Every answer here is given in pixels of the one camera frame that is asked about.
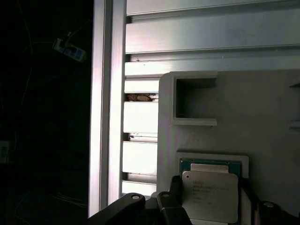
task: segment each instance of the electrical wire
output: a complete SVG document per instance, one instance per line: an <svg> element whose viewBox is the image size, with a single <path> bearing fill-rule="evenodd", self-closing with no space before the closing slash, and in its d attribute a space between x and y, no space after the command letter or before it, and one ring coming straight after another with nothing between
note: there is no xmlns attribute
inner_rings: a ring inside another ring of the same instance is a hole
<svg viewBox="0 0 300 225"><path fill-rule="evenodd" d="M27 34L28 34L29 43L30 43L30 51L31 51L31 55L33 55L33 48L32 48L31 35L30 35L29 29L28 29L28 26L27 26L27 23L26 23L24 14L23 14L22 7L21 7L21 5L20 5L20 3L19 3L19 0L16 0L16 1L17 1L17 3L18 3L18 7L19 7L20 13L21 13L21 15L22 15L22 17L23 17L23 22L24 22L24 25L25 25L25 28L26 28L26 31L27 31Z"/></svg>
<svg viewBox="0 0 300 225"><path fill-rule="evenodd" d="M64 198L67 198L67 199L70 199L70 200L75 200L75 201L79 201L79 202L82 202L81 199L78 199L78 198L72 198L72 197L68 197L68 196L65 196L63 195L61 192L58 193L60 196L64 197Z"/></svg>
<svg viewBox="0 0 300 225"><path fill-rule="evenodd" d="M78 28L77 30L75 30L74 32L71 33L71 35L69 36L69 38L67 39L66 43L67 44L70 39L78 32L80 31L83 27L85 27L86 24L88 24L88 22L92 21L91 19L89 19L87 22L85 22L80 28Z"/></svg>
<svg viewBox="0 0 300 225"><path fill-rule="evenodd" d="M30 223L28 221L26 221L25 219L23 219L22 217L19 216L18 214L18 209L21 206L22 202L25 200L25 198L28 196L28 194L30 193L30 191L28 191L23 197L22 199L19 201L19 203L17 204L16 208L15 208L15 216L21 220L23 223L30 225Z"/></svg>
<svg viewBox="0 0 300 225"><path fill-rule="evenodd" d="M28 26L27 26L27 23L26 23L24 14L23 14L22 7L21 7L21 5L20 5L20 3L19 3L19 0L16 0L16 1L17 1L17 3L18 3L20 13L21 13L21 15L22 15L22 17L23 17L23 22L24 22L25 28L26 28L26 30L27 30L28 39L29 39L29 44L30 44L31 55L33 55L33 48L32 48L32 41L31 41L30 31L29 31L29 29L28 29ZM22 101L21 101L21 106L23 105L23 101L24 101L24 98L25 98L25 95L26 95L28 83L29 83L29 80L30 80L30 77L31 77L31 73L32 73L32 68L33 68L33 65L31 65L30 72L29 72L29 75L28 75L28 78L27 78L25 91L24 91L24 94L23 94L23 97L22 97Z"/></svg>
<svg viewBox="0 0 300 225"><path fill-rule="evenodd" d="M50 195L50 196L51 196L52 198L61 200L61 201L63 201L63 202L67 202L67 203L70 203L70 204L73 204L73 205L77 205L78 207L81 207L81 208L86 208L86 205L85 205L85 204L76 203L76 202L73 202L73 201L70 201L70 200L67 200L67 199L64 199L64 198L57 197L57 196L55 196L55 195Z"/></svg>
<svg viewBox="0 0 300 225"><path fill-rule="evenodd" d="M24 94L23 94L23 97L22 97L22 101L21 101L21 106L23 105L23 101L24 101L24 98L25 98L25 95L26 95L26 91L27 91L28 84L29 84L29 80L30 80L31 73L32 73L32 68L33 68L33 65L31 65L31 67L30 67L30 72L29 72L29 76L28 76L28 78L27 78L25 91L24 91Z"/></svg>
<svg viewBox="0 0 300 225"><path fill-rule="evenodd" d="M17 133L15 132L15 145L14 145L14 151L15 151L16 147L17 147Z"/></svg>

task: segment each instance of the dark background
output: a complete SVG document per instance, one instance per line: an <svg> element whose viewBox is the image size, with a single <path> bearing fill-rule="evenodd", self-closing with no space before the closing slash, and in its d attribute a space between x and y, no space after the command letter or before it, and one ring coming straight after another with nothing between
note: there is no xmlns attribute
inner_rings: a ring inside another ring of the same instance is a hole
<svg viewBox="0 0 300 225"><path fill-rule="evenodd" d="M1 165L0 218L6 224L78 224L87 208L55 197L62 193L87 204L93 1L19 3L23 15L16 0L1 7L7 9L7 54L0 74L0 140L11 142L11 159ZM85 62L52 49L56 38L66 40L85 23L69 41L88 53Z"/></svg>

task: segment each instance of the cable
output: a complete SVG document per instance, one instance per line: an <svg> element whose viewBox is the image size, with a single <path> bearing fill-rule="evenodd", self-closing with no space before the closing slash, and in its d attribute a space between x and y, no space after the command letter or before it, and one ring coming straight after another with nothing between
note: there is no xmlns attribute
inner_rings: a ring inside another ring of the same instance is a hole
<svg viewBox="0 0 300 225"><path fill-rule="evenodd" d="M17 147L17 133L15 132L15 145L14 145L14 151L15 151L16 147Z"/></svg>
<svg viewBox="0 0 300 225"><path fill-rule="evenodd" d="M85 27L86 24L88 24L88 22L92 21L91 19L89 19L87 22L85 22L80 28L78 28L77 30L75 30L74 32L71 33L71 35L69 36L69 38L67 39L66 43L67 44L70 39L74 36L74 34L76 34L78 31L80 31L83 27Z"/></svg>
<svg viewBox="0 0 300 225"><path fill-rule="evenodd" d="M19 216L18 214L18 209L19 207L21 206L22 202L25 200L25 198L28 196L28 194L30 193L30 191L28 191L24 196L23 198L19 201L19 203L17 204L16 208L15 208L15 216L21 220L23 223L27 224L27 225L30 225L29 222L27 222L25 219L23 219L22 217Z"/></svg>
<svg viewBox="0 0 300 225"><path fill-rule="evenodd" d="M17 1L17 3L18 3L20 13L21 13L21 15L22 15L22 17L23 17L23 21L24 21L25 28L26 28L26 30L27 30L28 39L29 39L29 44L30 44L31 55L33 55L33 48L32 48L32 41L31 41L30 31L29 31L29 29L28 29L28 26L27 26L27 23L26 23L24 14L23 14L22 7L21 7L21 5L20 5L20 3L19 3L19 0L16 0L16 1ZM30 77L31 77L31 73L32 73L32 67L33 67L33 65L31 65L30 73L29 73L28 78L27 78L25 91L24 91L24 94L23 94L23 97L22 97L22 101L21 101L21 106L23 105L23 101L24 101L24 98L25 98L25 95L26 95L28 83L29 83L29 80L30 80Z"/></svg>
<svg viewBox="0 0 300 225"><path fill-rule="evenodd" d="M57 197L57 196L54 196L54 195L50 195L50 196L53 197L53 198L55 198L55 199L64 201L64 202L67 202L67 203L70 203L70 204L73 204L73 205L77 205L78 207L86 208L86 205L84 205L84 204L81 204L81 203L75 203L75 202L73 202L73 201L70 201L70 200L67 200L67 199L63 199L63 198L60 198L60 197Z"/></svg>
<svg viewBox="0 0 300 225"><path fill-rule="evenodd" d="M33 55L33 49L32 49L32 42L31 42L31 36L30 36L30 32L29 32L29 29L28 29L28 26L27 26L27 23L26 23L26 20L25 20L25 17L24 17L24 14L23 14L23 10L22 10L22 7L19 3L19 0L17 0L17 3L18 3L18 7L19 7L19 10L20 10L20 13L23 17L23 21L24 21L24 25L25 25L25 28L27 30L27 34L28 34L28 38L29 38L29 43L30 43L30 51L31 51L31 55Z"/></svg>
<svg viewBox="0 0 300 225"><path fill-rule="evenodd" d="M59 195L61 195L62 197L64 198L67 198L67 199L70 199L70 200L76 200L76 201L79 201L79 202L82 202L81 199L78 199L78 198L72 198L72 197L68 197L68 196L65 196L63 195L61 192L58 193Z"/></svg>
<svg viewBox="0 0 300 225"><path fill-rule="evenodd" d="M35 41L32 44L30 44L27 47L25 47L23 49L23 51L21 51L20 55L22 55L29 47L32 47L35 44L53 44L53 42L52 41Z"/></svg>
<svg viewBox="0 0 300 225"><path fill-rule="evenodd" d="M31 77L31 73L32 73L32 68L33 68L33 65L31 65L29 76L27 78L25 91L24 91L24 94L23 94L23 97L22 97L22 101L21 101L21 106L23 105L23 101L24 101L24 98L25 98L25 95L26 95L26 91L27 91L27 88L28 88L28 83L29 83L29 80L30 80L30 77Z"/></svg>

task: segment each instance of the vertical rail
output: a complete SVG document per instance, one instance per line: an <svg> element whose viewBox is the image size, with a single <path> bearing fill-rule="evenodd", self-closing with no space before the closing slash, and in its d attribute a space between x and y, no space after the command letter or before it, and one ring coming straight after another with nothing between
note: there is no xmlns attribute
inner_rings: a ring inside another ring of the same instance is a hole
<svg viewBox="0 0 300 225"><path fill-rule="evenodd" d="M94 1L88 217L107 205L112 2Z"/></svg>
<svg viewBox="0 0 300 225"><path fill-rule="evenodd" d="M125 80L126 0L114 0L112 12L112 63L109 118L108 204L121 195L122 134Z"/></svg>

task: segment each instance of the screw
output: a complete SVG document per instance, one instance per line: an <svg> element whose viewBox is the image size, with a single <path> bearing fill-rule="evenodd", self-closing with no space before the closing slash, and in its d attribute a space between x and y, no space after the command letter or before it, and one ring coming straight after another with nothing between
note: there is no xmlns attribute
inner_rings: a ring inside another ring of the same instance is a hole
<svg viewBox="0 0 300 225"><path fill-rule="evenodd" d="M139 199L140 197L138 196L138 195L133 195L133 196L131 196L133 199Z"/></svg>

